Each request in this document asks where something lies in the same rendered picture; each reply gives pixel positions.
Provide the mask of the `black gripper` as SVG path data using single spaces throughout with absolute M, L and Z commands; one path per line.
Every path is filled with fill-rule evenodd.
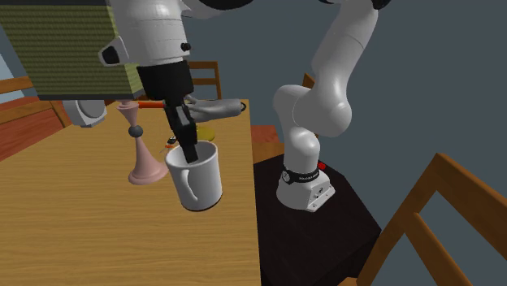
M 164 107 L 164 111 L 184 152 L 184 158 L 187 163 L 196 162 L 197 127 L 188 107 L 183 103 L 183 98 L 194 91 L 189 63 L 183 60 L 177 63 L 139 66 L 136 69 L 148 98 L 155 101 L 164 100 L 169 104 Z

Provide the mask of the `white mug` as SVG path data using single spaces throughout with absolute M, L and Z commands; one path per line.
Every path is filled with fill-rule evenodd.
M 218 148 L 210 141 L 198 141 L 198 160 L 188 163 L 180 146 L 169 151 L 165 163 L 181 205 L 191 211 L 207 210 L 222 197 Z

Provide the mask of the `small black and orange object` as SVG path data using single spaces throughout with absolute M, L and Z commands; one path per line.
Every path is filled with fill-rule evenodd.
M 164 147 L 160 150 L 160 154 L 161 153 L 167 154 L 170 150 L 172 150 L 176 146 L 176 143 L 177 143 L 176 137 L 170 136 L 167 139 L 167 142 L 165 143 Z

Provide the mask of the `yellow round object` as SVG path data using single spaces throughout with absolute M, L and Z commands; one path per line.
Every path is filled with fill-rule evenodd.
M 215 130 L 211 127 L 197 125 L 196 132 L 199 141 L 213 141 L 215 138 Z

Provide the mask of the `pink hourglass figure, grey ball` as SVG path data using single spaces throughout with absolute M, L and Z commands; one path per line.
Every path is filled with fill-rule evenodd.
M 128 181 L 134 185 L 147 185 L 159 181 L 167 175 L 167 166 L 157 161 L 142 140 L 144 129 L 137 123 L 139 104 L 131 100 L 120 100 L 117 110 L 128 121 L 128 134 L 135 141 L 136 163 L 128 175 Z

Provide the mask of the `grey round-faced appliance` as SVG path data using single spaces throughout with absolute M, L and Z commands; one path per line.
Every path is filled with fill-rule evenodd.
M 66 100 L 62 104 L 71 123 L 82 128 L 98 125 L 107 115 L 103 100 Z

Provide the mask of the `wooden table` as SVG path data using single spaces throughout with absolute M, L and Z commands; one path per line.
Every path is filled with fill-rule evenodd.
M 0 162 L 0 286 L 261 286 L 250 116 L 210 122 L 223 185 L 186 210 L 170 176 L 133 185 L 116 105 Z

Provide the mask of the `green ribbed box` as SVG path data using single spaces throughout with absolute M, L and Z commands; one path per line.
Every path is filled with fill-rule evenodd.
M 134 64 L 105 67 L 118 34 L 108 0 L 0 0 L 0 25 L 41 100 L 143 95 Z

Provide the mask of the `black robot stand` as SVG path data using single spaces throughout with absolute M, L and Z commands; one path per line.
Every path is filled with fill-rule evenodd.
M 345 177 L 325 167 L 335 194 L 315 212 L 275 194 L 282 155 L 253 166 L 262 286 L 338 286 L 356 277 L 381 229 Z

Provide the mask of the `reddish wooden bench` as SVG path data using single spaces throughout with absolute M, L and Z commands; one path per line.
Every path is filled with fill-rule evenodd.
M 0 162 L 71 124 L 61 101 L 35 96 L 0 103 Z

